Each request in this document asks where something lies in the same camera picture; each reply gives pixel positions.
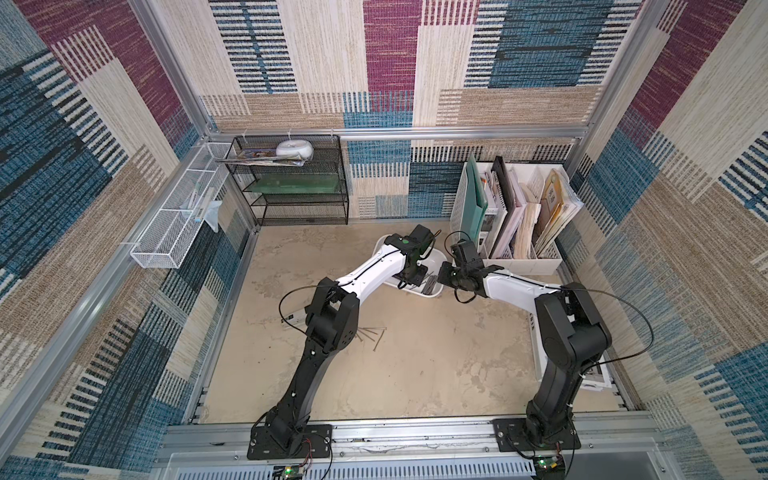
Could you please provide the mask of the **white plastic storage box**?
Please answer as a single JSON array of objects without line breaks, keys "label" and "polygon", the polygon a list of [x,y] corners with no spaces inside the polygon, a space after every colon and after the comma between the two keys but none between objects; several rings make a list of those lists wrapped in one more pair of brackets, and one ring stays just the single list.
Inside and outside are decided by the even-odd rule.
[{"label": "white plastic storage box", "polygon": [[384,284],[398,290],[412,293],[424,298],[438,297],[443,286],[438,283],[439,269],[447,257],[435,249],[438,230],[432,232],[422,225],[418,225],[410,234],[390,234],[379,238],[374,252],[377,253],[383,245],[389,244],[389,239],[394,245],[405,248],[404,270],[386,279]]}]

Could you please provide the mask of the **steel nail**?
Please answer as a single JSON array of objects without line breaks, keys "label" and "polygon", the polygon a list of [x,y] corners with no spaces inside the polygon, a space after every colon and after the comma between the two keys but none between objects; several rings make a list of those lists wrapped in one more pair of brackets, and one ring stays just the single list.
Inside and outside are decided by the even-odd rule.
[{"label": "steel nail", "polygon": [[376,343],[375,343],[375,345],[374,345],[374,348],[373,348],[373,351],[374,351],[374,352],[376,352],[376,350],[377,350],[377,348],[378,348],[378,346],[379,346],[379,344],[380,344],[381,340],[383,339],[383,336],[384,336],[384,334],[386,333],[386,330],[387,330],[386,328],[382,328],[382,329],[379,331],[379,333],[378,333],[378,337],[377,337],[377,340],[376,340]]},{"label": "steel nail", "polygon": [[424,283],[421,293],[424,296],[431,296],[436,288],[437,285],[437,276],[436,275],[429,275]]}]

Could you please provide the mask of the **white Inedia magazine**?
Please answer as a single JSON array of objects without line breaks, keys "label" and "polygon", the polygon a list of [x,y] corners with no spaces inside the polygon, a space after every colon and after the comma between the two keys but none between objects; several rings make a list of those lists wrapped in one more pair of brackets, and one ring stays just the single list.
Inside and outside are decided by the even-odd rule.
[{"label": "white Inedia magazine", "polygon": [[[544,350],[537,317],[534,314],[529,314],[528,318],[530,324],[531,342],[533,345],[535,378],[538,381],[542,381],[548,362],[548,357]],[[590,370],[584,373],[583,376],[584,378],[582,379],[580,386],[580,388],[583,390],[599,392],[612,388],[612,377],[608,373],[607,369],[603,368],[602,366],[592,367]]]}]

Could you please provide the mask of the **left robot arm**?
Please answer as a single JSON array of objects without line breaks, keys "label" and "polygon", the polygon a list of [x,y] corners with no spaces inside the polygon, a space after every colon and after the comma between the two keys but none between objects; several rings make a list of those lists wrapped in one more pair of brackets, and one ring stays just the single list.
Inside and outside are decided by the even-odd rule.
[{"label": "left robot arm", "polygon": [[301,359],[283,397],[252,427],[249,459],[296,458],[311,449],[305,428],[314,398],[333,357],[355,338],[362,303],[392,277],[405,286],[419,286],[428,271],[422,261],[435,240],[436,235],[423,225],[405,236],[391,234],[358,268],[316,285],[305,308]]}]

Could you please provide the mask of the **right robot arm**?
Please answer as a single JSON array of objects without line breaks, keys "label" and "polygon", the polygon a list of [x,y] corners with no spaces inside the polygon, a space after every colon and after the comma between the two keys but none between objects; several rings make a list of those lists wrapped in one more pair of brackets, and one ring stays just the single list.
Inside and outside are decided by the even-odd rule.
[{"label": "right robot arm", "polygon": [[538,283],[498,265],[486,265],[470,240],[451,247],[453,260],[442,264],[438,282],[475,297],[505,302],[537,321],[547,363],[524,419],[493,422],[501,451],[577,450],[573,403],[583,374],[597,364],[612,339],[588,291],[577,283]]}]

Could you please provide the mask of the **white desktop file organizer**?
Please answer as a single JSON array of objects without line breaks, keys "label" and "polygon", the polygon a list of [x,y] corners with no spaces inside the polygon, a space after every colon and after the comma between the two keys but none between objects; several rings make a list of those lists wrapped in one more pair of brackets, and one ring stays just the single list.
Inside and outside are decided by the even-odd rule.
[{"label": "white desktop file organizer", "polygon": [[[479,245],[475,245],[480,257],[487,264],[501,265],[514,273],[534,276],[553,275],[562,262],[555,240],[547,250],[537,256],[532,245],[532,237],[541,209],[539,202],[544,178],[553,168],[561,168],[564,172],[565,170],[559,165],[505,162],[516,204],[515,210],[508,213],[498,190],[496,175],[491,172],[492,163],[493,161],[477,161],[488,201]],[[461,196],[466,182],[465,165],[450,216],[450,230],[446,237],[449,246],[460,240],[469,240],[466,233],[460,230],[463,203]]]}]

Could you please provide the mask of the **green folder in organizer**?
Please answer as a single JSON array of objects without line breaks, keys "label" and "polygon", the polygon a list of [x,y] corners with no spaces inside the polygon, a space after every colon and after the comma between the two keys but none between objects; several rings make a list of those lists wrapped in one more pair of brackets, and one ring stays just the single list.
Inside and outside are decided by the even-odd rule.
[{"label": "green folder in organizer", "polygon": [[463,203],[460,230],[478,246],[488,201],[484,191],[483,177],[474,156],[466,162],[464,177],[466,182],[461,196]]}]

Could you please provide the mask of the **black binder in organizer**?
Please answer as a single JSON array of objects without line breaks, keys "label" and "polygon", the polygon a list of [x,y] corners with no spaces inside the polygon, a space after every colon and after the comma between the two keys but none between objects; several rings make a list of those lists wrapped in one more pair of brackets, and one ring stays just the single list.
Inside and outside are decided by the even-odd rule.
[{"label": "black binder in organizer", "polygon": [[491,166],[491,172],[496,175],[498,190],[507,212],[513,212],[516,206],[514,190],[510,184],[509,172],[502,156],[495,157]]}]

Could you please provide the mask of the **brown envelopes in organizer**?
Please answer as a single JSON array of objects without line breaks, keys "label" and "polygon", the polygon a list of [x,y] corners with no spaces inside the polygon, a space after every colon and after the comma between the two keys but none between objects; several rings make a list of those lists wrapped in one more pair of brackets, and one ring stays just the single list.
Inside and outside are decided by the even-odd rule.
[{"label": "brown envelopes in organizer", "polygon": [[537,256],[550,247],[584,207],[584,203],[571,187],[565,172],[561,168],[553,168],[544,178],[539,205],[541,209],[532,237]]}]

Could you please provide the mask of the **green tray in shelf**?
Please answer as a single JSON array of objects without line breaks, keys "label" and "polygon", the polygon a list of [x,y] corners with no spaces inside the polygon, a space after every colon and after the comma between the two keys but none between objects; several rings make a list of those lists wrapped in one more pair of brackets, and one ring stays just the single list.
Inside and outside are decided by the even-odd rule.
[{"label": "green tray in shelf", "polygon": [[341,191],[337,175],[266,174],[256,178],[244,190],[262,194],[333,194]]}]

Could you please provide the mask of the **magazines on black shelf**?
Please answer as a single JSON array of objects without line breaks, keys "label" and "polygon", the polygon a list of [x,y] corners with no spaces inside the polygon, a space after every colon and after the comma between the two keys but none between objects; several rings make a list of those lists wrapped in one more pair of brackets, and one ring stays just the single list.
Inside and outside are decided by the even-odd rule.
[{"label": "magazines on black shelf", "polygon": [[313,150],[279,150],[279,149],[243,149],[231,152],[218,163],[226,165],[260,166],[260,167],[301,167],[314,156]]}]

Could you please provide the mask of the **white round device on shelf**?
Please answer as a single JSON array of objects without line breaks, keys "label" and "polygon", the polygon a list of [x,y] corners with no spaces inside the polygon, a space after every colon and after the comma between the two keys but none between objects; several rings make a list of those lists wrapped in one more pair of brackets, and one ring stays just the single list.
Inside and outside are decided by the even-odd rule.
[{"label": "white round device on shelf", "polygon": [[314,147],[304,139],[288,139],[279,143],[275,152],[280,158],[307,161],[312,159]]}]

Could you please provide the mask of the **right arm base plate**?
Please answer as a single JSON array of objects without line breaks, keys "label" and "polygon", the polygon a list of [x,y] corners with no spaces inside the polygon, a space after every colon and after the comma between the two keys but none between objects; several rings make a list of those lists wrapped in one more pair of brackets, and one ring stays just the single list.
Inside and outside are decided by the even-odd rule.
[{"label": "right arm base plate", "polygon": [[500,452],[579,450],[582,447],[572,421],[563,428],[545,432],[524,417],[497,418],[491,422]]}]

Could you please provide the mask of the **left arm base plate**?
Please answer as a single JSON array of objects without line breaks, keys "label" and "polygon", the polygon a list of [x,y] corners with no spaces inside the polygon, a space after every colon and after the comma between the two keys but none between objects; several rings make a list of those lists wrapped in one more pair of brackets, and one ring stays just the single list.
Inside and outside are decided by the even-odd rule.
[{"label": "left arm base plate", "polygon": [[309,424],[290,440],[293,446],[283,448],[269,433],[266,426],[254,425],[251,429],[246,457],[251,461],[301,460],[309,456],[320,459],[329,458],[331,456],[329,443],[332,435],[331,424]]}]

